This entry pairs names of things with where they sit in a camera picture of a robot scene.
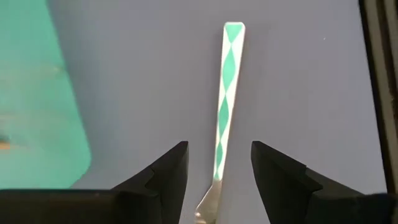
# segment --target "teal surface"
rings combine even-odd
[[[0,189],[70,187],[90,148],[45,0],[0,0]]]

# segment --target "black frame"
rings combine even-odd
[[[0,223],[178,224],[188,180],[188,142],[111,190],[0,190]]]
[[[398,193],[396,0],[359,0],[387,191]]]

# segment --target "fork handle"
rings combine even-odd
[[[224,25],[220,92],[218,94],[214,180],[222,180],[223,178],[245,30],[246,28],[242,22],[227,22]]]

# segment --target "gray table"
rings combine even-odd
[[[190,142],[181,222],[211,182],[222,26],[246,24],[219,223],[267,223],[261,140],[364,193],[385,191],[357,0],[50,0],[93,151],[75,188],[107,189]]]

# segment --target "metal fork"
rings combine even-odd
[[[242,22],[227,22],[223,30],[213,183],[197,206],[195,224],[216,223],[246,28]]]

